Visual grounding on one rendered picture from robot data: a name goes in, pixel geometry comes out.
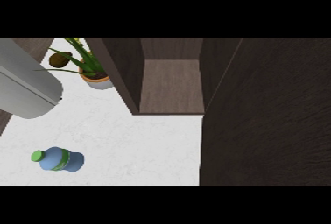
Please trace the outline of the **dark wooden cabinet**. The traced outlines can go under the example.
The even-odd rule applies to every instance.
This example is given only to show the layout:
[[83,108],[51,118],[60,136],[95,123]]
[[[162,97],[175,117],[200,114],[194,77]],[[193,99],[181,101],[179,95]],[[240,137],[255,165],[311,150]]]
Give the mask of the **dark wooden cabinet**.
[[135,115],[202,115],[210,106],[240,38],[88,38]]

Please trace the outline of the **dark wooden cabinet door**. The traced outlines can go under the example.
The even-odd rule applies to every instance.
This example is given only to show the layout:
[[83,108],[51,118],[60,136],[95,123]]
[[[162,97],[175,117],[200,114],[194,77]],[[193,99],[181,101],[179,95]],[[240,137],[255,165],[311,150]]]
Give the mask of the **dark wooden cabinet door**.
[[331,38],[246,38],[202,124],[202,186],[331,186]]

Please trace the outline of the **blue water bottle green cap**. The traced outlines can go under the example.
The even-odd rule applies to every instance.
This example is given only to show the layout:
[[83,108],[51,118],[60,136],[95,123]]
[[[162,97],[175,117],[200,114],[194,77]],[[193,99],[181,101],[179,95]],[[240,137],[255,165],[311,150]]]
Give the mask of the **blue water bottle green cap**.
[[39,162],[41,168],[46,171],[77,172],[85,164],[85,155],[60,147],[51,147],[48,150],[33,152],[32,161]]

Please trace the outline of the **potted green plant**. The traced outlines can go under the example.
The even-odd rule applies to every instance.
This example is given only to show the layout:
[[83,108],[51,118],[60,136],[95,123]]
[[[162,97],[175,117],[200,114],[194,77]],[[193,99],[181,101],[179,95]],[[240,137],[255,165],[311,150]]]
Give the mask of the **potted green plant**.
[[69,72],[73,74],[79,74],[88,85],[97,90],[106,90],[114,87],[114,84],[110,80],[110,76],[107,75],[106,69],[100,63],[100,60],[94,54],[94,52],[88,51],[83,44],[80,43],[79,38],[66,38],[66,41],[72,44],[77,53],[82,56],[82,60],[77,60],[73,57],[72,52],[61,52],[57,49],[52,49],[54,54],[60,53],[70,59],[69,63],[73,63],[77,66],[77,71],[67,70],[63,68],[51,68],[51,71]]

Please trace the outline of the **brown round object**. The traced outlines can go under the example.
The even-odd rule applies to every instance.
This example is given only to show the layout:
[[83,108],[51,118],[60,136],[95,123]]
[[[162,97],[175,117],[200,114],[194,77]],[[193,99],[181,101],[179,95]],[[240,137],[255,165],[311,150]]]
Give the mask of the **brown round object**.
[[49,57],[49,65],[55,68],[66,67],[69,62],[70,62],[70,59],[66,56],[63,56],[60,53],[55,53]]

